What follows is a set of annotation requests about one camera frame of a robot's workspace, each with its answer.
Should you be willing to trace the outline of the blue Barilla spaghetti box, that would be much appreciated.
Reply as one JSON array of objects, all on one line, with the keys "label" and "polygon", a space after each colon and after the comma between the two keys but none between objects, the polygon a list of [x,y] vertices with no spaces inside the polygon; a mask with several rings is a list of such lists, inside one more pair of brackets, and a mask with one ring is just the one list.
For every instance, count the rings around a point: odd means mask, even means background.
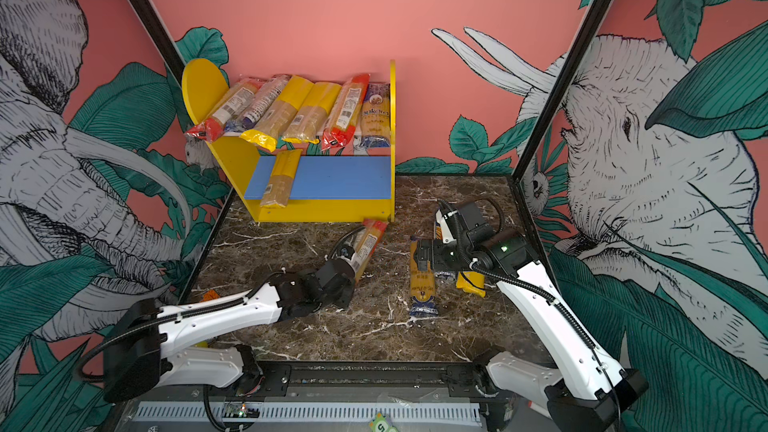
[{"label": "blue Barilla spaghetti box", "polygon": [[446,243],[439,222],[434,222],[433,246],[432,246],[432,270],[438,280],[445,283],[454,283],[457,272],[454,270],[455,257],[454,243]]}]

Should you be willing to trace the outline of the red-ended labelled spaghetti bag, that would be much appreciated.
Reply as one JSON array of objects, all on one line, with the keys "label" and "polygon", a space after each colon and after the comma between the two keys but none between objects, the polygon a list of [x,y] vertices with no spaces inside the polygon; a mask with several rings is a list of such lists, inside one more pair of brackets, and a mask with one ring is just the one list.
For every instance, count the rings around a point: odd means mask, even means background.
[{"label": "red-ended labelled spaghetti bag", "polygon": [[364,219],[362,225],[363,234],[357,241],[354,253],[350,259],[356,283],[359,283],[362,279],[365,268],[370,262],[374,250],[381,241],[389,223],[375,219]]}]

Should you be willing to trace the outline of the blue yellow crest spaghetti bag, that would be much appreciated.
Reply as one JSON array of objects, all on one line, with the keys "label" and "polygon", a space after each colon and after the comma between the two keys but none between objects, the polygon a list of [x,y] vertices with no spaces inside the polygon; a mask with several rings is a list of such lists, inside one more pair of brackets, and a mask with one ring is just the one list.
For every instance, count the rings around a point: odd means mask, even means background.
[{"label": "blue yellow crest spaghetti bag", "polygon": [[416,261],[418,242],[419,239],[417,237],[411,237],[409,253],[409,315],[413,318],[434,318],[439,315],[436,305],[435,275],[430,268],[427,268],[425,271],[418,268]]}]

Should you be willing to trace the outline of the yellow-topped spaghetti bag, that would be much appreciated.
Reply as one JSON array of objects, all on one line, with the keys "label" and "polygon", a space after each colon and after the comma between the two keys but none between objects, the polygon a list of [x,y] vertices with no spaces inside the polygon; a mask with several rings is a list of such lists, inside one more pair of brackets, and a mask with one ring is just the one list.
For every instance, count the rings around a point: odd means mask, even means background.
[{"label": "yellow-topped spaghetti bag", "polygon": [[258,124],[239,137],[269,152],[274,152],[278,148],[278,139],[296,116],[313,85],[314,83],[306,78],[292,75]]},{"label": "yellow-topped spaghetti bag", "polygon": [[318,144],[341,88],[340,84],[333,82],[315,83],[296,116],[282,134],[282,139],[294,144]]},{"label": "yellow-topped spaghetti bag", "polygon": [[288,206],[301,157],[300,149],[285,150],[276,155],[269,182],[261,199],[262,207],[285,208]]}]

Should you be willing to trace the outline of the Ankara spaghetti bag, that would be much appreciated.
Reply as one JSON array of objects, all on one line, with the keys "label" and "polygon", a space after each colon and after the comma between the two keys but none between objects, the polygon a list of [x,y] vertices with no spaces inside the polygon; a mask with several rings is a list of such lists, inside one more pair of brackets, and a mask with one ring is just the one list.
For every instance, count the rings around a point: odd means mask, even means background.
[{"label": "Ankara spaghetti bag", "polygon": [[391,85],[370,83],[354,136],[355,149],[388,148],[391,133]]}]

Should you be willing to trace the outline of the blue yellow-ended spaghetti bag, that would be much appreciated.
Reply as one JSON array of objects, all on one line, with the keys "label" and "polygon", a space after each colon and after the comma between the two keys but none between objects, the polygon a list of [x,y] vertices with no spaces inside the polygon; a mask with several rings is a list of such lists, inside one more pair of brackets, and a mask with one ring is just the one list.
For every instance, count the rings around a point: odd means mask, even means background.
[{"label": "blue yellow-ended spaghetti bag", "polygon": [[253,129],[277,99],[291,78],[290,74],[278,74],[267,79],[242,112],[236,113],[224,126],[224,135],[240,136]]}]

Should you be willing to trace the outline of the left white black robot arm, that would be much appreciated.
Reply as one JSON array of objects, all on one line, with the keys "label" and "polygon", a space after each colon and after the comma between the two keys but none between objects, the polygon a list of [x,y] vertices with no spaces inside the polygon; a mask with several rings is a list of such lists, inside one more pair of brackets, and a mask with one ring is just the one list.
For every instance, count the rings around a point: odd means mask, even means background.
[{"label": "left white black robot arm", "polygon": [[203,342],[248,327],[303,318],[330,305],[347,307],[356,283],[350,242],[363,230],[358,225],[344,234],[321,267],[277,272],[246,292],[192,305],[135,303],[100,345],[80,357],[74,376],[83,383],[102,384],[109,403],[159,387],[198,385],[206,418],[215,430],[247,430],[245,423],[227,423],[214,415],[211,392],[236,396],[256,392],[264,373],[253,350],[246,345],[211,349]]}]

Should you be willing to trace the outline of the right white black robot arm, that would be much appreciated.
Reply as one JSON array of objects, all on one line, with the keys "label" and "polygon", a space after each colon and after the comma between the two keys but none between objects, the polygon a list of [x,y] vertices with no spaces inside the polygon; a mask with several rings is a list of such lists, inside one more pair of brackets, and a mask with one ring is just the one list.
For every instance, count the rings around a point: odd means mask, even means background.
[{"label": "right white black robot arm", "polygon": [[587,331],[529,240],[504,219],[492,226],[476,200],[439,200],[435,222],[441,234],[419,240],[417,268],[484,277],[517,307],[554,361],[547,367],[493,352],[476,367],[478,392],[525,398],[561,431],[621,430],[624,414],[648,390],[647,379]]}]

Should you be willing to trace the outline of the yellow shelf pink blue boards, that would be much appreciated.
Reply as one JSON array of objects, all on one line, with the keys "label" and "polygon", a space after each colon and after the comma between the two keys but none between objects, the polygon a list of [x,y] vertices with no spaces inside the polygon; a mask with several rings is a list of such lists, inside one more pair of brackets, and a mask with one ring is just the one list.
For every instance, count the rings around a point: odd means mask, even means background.
[{"label": "yellow shelf pink blue boards", "polygon": [[276,158],[234,137],[208,145],[256,222],[355,223],[395,218],[396,64],[390,63],[390,148],[378,156],[303,156],[285,208],[265,208],[261,198]]}]

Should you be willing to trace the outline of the yellow Pastatime spaghetti bag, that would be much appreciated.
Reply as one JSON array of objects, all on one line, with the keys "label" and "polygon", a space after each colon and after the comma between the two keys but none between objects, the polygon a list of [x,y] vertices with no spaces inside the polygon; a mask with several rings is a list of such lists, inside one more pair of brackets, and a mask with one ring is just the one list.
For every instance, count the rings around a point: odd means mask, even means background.
[{"label": "yellow Pastatime spaghetti bag", "polygon": [[456,280],[456,288],[466,293],[485,297],[485,276],[474,271],[459,272]]}]

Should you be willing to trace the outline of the orange toy brick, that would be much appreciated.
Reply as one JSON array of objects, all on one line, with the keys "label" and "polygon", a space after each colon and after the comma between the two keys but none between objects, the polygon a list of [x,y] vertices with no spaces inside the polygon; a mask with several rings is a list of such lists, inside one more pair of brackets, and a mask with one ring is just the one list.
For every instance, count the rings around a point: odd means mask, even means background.
[{"label": "orange toy brick", "polygon": [[208,302],[208,301],[217,300],[219,298],[220,298],[220,295],[215,290],[208,290],[203,294],[201,301]]}]

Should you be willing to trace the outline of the green white sticker tag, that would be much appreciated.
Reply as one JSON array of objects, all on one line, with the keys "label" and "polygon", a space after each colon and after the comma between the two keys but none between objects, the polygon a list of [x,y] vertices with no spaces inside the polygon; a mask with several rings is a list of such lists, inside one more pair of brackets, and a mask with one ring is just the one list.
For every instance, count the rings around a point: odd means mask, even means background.
[{"label": "green white sticker tag", "polygon": [[369,427],[372,432],[399,432],[399,429],[382,413],[376,414],[373,420],[369,423]]}]

